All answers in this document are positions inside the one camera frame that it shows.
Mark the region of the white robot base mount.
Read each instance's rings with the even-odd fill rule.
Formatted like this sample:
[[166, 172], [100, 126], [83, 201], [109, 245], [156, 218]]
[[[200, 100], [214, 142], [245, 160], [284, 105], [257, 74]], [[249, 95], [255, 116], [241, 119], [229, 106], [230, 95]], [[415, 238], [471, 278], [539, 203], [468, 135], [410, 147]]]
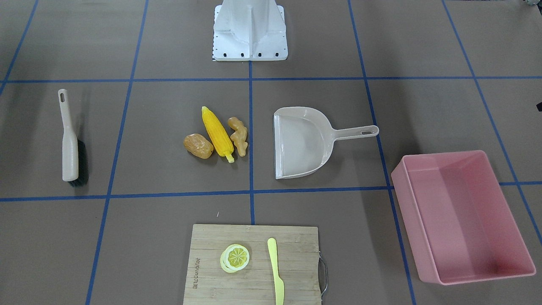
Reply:
[[285, 10], [274, 0], [225, 0], [214, 8], [212, 59], [288, 58]]

